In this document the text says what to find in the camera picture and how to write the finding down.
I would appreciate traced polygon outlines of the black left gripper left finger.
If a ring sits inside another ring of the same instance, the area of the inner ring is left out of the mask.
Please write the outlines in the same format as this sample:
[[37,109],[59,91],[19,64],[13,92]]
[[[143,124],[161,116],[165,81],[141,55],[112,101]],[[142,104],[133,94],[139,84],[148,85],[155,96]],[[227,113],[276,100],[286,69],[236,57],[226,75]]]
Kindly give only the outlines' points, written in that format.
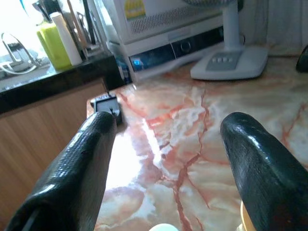
[[115,136],[112,114],[91,115],[41,175],[5,231],[94,231]]

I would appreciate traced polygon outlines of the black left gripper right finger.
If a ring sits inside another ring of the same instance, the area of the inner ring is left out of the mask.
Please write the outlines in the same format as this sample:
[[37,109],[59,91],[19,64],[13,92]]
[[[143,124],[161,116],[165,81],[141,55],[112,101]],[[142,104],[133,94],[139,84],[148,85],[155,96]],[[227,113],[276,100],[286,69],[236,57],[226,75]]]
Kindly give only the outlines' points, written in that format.
[[220,125],[236,187],[256,231],[308,231],[308,171],[249,114]]

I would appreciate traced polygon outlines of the beige cup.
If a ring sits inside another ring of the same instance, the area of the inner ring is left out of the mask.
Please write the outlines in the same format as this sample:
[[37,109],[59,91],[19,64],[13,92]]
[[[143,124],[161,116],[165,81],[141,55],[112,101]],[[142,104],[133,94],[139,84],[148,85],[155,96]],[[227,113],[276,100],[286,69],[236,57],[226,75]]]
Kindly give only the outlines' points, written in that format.
[[240,214],[241,214],[241,224],[237,227],[236,231],[256,231],[248,215],[248,212],[244,206],[243,201],[241,201]]

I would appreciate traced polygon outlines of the wooden cabinet with black counter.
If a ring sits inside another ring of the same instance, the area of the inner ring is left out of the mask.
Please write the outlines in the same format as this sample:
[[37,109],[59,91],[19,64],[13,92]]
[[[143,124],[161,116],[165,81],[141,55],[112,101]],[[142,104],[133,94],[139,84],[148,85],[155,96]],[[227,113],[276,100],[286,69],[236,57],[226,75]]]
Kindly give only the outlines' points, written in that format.
[[0,228],[87,116],[87,100],[118,76],[113,56],[0,93]]

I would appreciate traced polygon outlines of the small black tabletop device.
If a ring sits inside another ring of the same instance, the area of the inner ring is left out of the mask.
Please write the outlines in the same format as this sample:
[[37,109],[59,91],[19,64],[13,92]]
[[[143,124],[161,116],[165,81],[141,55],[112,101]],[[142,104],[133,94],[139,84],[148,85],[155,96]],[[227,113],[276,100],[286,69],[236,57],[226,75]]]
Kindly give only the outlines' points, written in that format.
[[122,109],[116,95],[112,95],[110,93],[101,95],[92,99],[90,104],[95,113],[108,112],[115,117],[117,125],[121,125],[123,123]]

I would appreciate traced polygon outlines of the small black rounded object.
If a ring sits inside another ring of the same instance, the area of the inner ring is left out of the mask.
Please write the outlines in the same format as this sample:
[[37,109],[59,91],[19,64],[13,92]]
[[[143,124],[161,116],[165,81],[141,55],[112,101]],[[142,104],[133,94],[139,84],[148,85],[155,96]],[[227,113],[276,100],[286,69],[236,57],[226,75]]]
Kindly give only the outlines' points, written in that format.
[[301,52],[295,69],[299,73],[308,73],[308,45]]

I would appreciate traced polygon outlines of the lime green container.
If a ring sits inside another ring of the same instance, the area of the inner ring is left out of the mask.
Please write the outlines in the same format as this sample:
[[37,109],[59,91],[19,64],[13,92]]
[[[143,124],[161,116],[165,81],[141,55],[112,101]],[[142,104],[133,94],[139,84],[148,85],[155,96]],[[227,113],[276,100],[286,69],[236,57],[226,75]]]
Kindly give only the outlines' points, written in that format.
[[54,69],[63,70],[72,66],[55,23],[38,25],[37,37]]

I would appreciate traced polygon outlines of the white plastic bottle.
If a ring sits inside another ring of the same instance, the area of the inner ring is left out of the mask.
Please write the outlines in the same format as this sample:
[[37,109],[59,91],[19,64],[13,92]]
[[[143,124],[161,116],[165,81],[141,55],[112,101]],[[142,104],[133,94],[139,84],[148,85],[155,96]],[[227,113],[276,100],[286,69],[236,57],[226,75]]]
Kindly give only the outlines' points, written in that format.
[[73,41],[73,38],[68,30],[66,22],[60,12],[54,12],[50,14],[50,18],[55,23],[59,36],[61,38],[62,44],[65,48],[67,56],[70,60],[72,66],[79,65],[82,63],[79,51]]

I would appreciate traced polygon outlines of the clear utensil holder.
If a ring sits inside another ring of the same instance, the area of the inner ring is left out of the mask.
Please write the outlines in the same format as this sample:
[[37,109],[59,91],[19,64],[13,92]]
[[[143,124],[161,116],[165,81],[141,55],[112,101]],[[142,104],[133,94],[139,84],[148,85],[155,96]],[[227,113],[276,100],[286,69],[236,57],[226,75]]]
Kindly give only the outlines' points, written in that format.
[[103,26],[94,0],[64,0],[69,26],[84,60],[106,53]]

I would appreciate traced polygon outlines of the black front player with blue light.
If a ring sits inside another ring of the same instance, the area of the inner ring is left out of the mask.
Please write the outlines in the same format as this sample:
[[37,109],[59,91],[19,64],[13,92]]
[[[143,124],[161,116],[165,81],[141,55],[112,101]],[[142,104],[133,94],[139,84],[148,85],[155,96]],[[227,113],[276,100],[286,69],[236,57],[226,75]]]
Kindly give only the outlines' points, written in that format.
[[223,45],[223,26],[201,31],[185,26],[131,44],[107,42],[113,55],[128,67],[133,82],[201,59]]

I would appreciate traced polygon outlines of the pale curtain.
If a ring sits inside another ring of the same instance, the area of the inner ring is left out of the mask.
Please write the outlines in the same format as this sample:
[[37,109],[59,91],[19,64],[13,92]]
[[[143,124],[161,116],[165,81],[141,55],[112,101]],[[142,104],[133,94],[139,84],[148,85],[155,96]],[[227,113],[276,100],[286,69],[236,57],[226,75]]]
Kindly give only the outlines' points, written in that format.
[[270,56],[299,56],[308,45],[308,0],[239,0],[245,45],[261,45]]

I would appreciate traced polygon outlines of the white vented appliance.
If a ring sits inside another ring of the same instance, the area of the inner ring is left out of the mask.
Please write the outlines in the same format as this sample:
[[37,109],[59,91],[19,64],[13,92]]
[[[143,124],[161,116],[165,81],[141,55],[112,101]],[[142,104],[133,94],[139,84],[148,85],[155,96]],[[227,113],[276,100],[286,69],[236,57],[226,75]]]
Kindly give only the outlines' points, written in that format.
[[183,0],[114,0],[113,4],[123,43],[220,15],[218,9],[206,10]]

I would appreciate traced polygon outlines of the white pedestal fan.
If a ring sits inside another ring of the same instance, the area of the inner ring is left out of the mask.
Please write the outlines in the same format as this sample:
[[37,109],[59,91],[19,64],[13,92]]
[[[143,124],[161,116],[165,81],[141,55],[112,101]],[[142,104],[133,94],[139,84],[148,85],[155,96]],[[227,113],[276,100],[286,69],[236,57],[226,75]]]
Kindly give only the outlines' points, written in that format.
[[237,80],[262,74],[268,60],[268,49],[244,46],[240,42],[238,0],[183,0],[194,7],[221,8],[224,47],[203,57],[191,69],[193,79]]

